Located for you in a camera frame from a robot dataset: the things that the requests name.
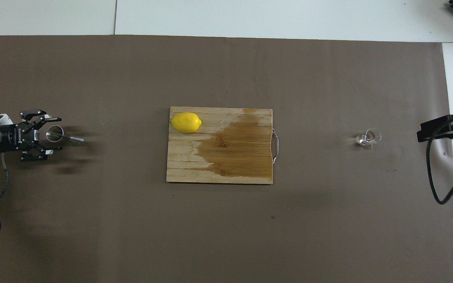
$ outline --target black bracket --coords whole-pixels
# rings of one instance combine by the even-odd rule
[[[453,118],[453,115],[445,115],[420,124],[420,131],[417,132],[417,140],[419,143],[429,140],[431,134],[433,134],[433,131],[451,118]],[[453,122],[446,125],[442,130],[436,133],[435,139],[439,138],[450,138],[453,140]]]
[[[45,111],[42,111],[41,109],[35,109],[35,110],[26,110],[26,111],[21,111],[20,112],[20,118],[25,120],[26,122],[29,122],[29,125],[24,127],[22,129],[22,133],[28,133],[30,130],[39,130],[43,125],[45,125],[48,122],[59,122],[62,121],[61,118],[58,117],[53,117],[50,118],[46,115]]]
[[[27,153],[22,153],[22,156],[20,157],[20,161],[40,161],[40,160],[47,160],[48,155],[46,154],[40,154],[40,155],[30,155]]]
[[[31,147],[39,152],[45,152],[45,150],[46,150],[39,143],[33,143],[32,141],[28,141],[28,140],[22,140],[22,143],[24,143],[25,145],[28,145],[29,147]]]

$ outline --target white floor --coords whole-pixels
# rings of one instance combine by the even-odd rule
[[[445,42],[448,99],[453,114],[453,14],[446,9],[446,3],[446,0],[118,0],[118,3],[0,0],[0,35],[116,33]]]

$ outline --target transparent cup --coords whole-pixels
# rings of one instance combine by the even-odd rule
[[[382,134],[376,128],[370,128],[356,136],[356,143],[363,147],[370,147],[382,139]]]
[[[51,143],[58,143],[61,140],[68,140],[71,145],[78,147],[83,144],[83,138],[80,136],[69,136],[64,129],[59,125],[53,125],[46,131],[46,138]]]

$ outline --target cutting board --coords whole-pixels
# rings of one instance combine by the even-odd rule
[[[184,134],[169,123],[167,181],[272,184],[272,109],[171,107],[202,125]]]

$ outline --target glass cup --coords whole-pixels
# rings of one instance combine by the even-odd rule
[[[75,147],[83,144],[83,138],[81,136],[70,136],[59,125],[53,125],[52,127],[49,127],[46,131],[46,138],[51,143],[58,143],[61,140],[68,140]]]
[[[370,128],[356,136],[356,143],[363,147],[372,147],[382,139],[382,134],[375,128]]]

